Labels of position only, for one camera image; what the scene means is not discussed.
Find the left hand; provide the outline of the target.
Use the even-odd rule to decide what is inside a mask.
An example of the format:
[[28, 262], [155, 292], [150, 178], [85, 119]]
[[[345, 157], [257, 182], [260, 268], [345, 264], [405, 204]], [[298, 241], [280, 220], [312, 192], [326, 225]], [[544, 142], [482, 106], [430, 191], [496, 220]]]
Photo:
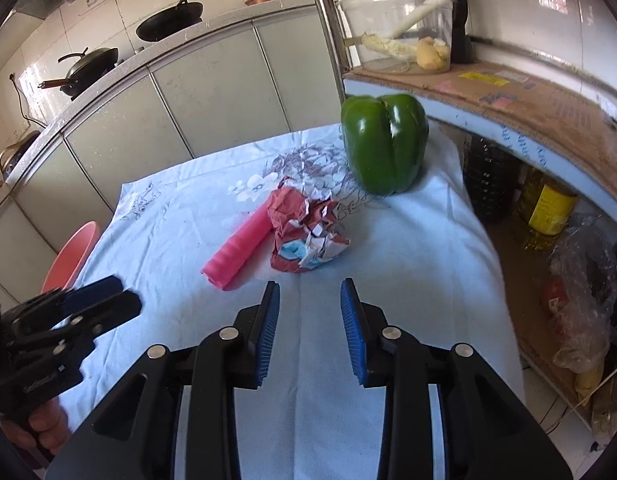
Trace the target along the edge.
[[45, 450], [57, 456], [63, 445], [71, 437], [68, 415], [59, 399], [53, 398], [32, 411], [28, 426], [33, 432], [25, 430], [13, 420], [0, 415], [0, 426], [6, 438], [22, 450], [36, 450], [41, 445]]

